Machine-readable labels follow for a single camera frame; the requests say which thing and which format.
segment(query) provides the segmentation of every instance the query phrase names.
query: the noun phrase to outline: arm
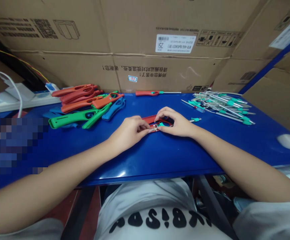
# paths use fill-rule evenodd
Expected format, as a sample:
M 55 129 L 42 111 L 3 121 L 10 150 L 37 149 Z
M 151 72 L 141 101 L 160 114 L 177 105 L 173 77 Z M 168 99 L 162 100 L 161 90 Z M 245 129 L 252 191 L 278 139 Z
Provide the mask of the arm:
M 95 169 L 140 141 L 148 129 L 140 116 L 126 118 L 105 142 L 0 189 L 0 234 L 35 223 Z
M 190 123 L 171 108 L 161 109 L 156 118 L 163 116 L 175 122 L 172 128 L 161 127 L 161 131 L 196 140 L 250 197 L 261 202 L 290 202 L 290 179 L 280 171 Z

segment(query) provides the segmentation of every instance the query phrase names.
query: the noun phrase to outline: green lighter housing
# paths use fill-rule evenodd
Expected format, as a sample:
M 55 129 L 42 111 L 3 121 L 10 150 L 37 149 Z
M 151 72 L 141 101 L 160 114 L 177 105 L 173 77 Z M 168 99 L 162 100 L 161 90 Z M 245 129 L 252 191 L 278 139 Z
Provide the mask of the green lighter housing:
M 93 109 L 89 109 L 82 112 L 67 114 L 61 117 L 54 117 L 54 118 L 50 118 L 48 120 L 48 123 L 51 126 L 51 128 L 57 129 L 73 122 L 88 121 L 91 118 L 93 118 L 95 114 L 97 114 L 101 110 L 102 109 L 93 108 Z
M 98 119 L 100 119 L 111 107 L 113 103 L 107 104 L 105 107 L 102 109 L 98 109 L 98 112 L 93 115 L 83 126 L 83 129 L 89 129 L 91 126 L 93 126 Z

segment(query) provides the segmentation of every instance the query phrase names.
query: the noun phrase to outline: person's right hand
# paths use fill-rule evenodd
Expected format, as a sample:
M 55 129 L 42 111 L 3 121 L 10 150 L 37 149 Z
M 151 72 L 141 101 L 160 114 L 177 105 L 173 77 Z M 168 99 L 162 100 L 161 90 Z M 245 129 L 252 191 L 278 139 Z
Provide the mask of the person's right hand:
M 170 117 L 174 120 L 172 127 L 158 127 L 162 132 L 166 132 L 175 136 L 181 137 L 192 137 L 195 134 L 195 129 L 199 128 L 198 126 L 192 124 L 188 119 L 183 117 L 180 113 L 175 110 L 164 107 L 158 111 L 155 121 L 158 121 L 159 118 Z

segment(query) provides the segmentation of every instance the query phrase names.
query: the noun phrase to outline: blue workbench surface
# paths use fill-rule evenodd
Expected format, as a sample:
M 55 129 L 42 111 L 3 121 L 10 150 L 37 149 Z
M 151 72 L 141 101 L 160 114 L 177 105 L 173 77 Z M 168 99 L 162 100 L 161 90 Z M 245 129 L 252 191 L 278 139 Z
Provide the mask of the blue workbench surface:
M 216 114 L 201 113 L 181 103 L 181 99 L 187 101 L 191 98 L 191 94 L 164 94 L 153 97 L 125 94 L 126 107 L 111 121 L 99 120 L 89 130 L 49 128 L 43 139 L 38 140 L 37 147 L 33 147 L 33 153 L 28 154 L 27 161 L 23 163 L 27 165 L 39 159 L 48 160 L 49 164 L 55 163 L 106 140 L 125 117 L 134 115 L 147 117 L 155 115 L 162 107 L 169 106 L 187 119 L 202 118 L 195 124 L 272 166 L 290 165 L 290 150 L 282 147 L 276 140 L 277 136 L 290 132 L 256 107 L 250 110 L 256 113 L 250 116 L 256 124 L 246 126 Z M 55 106 L 60 104 L 36 107 L 25 118 L 41 117 L 44 112 Z M 192 139 L 154 132 L 145 136 L 131 149 L 102 165 L 86 178 L 81 186 L 220 172 L 222 170 L 216 162 Z M 0 187 L 20 177 L 21 175 L 17 174 L 1 175 Z

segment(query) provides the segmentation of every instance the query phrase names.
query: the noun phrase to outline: electrical wire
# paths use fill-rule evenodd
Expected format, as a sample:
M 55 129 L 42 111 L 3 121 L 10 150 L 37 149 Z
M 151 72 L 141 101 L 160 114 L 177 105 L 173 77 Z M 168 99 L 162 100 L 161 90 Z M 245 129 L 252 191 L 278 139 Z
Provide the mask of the electrical wire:
M 1 53 L 5 53 L 5 54 L 7 54 L 8 56 L 14 57 L 14 58 L 18 59 L 19 61 L 21 61 L 21 62 L 27 64 L 27 65 L 30 66 L 33 70 L 35 70 L 39 76 L 41 76 L 42 78 L 44 78 L 44 79 L 46 80 L 46 82 L 49 83 L 49 80 L 48 80 L 48 79 L 47 79 L 47 78 L 46 78 L 46 77 L 45 77 L 45 76 L 44 76 L 40 71 L 38 71 L 36 68 L 34 68 L 32 65 L 30 65 L 28 62 L 24 61 L 23 59 L 21 59 L 21 58 L 19 58 L 19 57 L 16 57 L 16 56 L 13 55 L 13 54 L 10 54 L 10 53 L 7 53 L 7 52 L 4 52 L 4 51 L 2 51 L 2 50 L 0 50 L 0 52 L 1 52 Z
M 2 74 L 3 76 L 5 76 L 8 80 L 11 81 L 11 83 L 13 84 L 13 86 L 14 86 L 14 88 L 15 88 L 17 94 L 18 94 L 20 104 L 19 104 L 19 111 L 18 111 L 17 118 L 20 118 L 21 115 L 22 115 L 22 110 L 23 110 L 23 99 L 22 99 L 22 96 L 21 96 L 21 94 L 20 94 L 18 88 L 16 87 L 16 85 L 15 85 L 13 79 L 11 79 L 11 77 L 8 76 L 7 74 L 5 74 L 5 73 L 3 73 L 3 72 L 0 72 L 0 78 L 1 78 L 2 80 L 5 80 L 5 79 L 4 79 L 4 77 L 1 76 L 1 74 Z

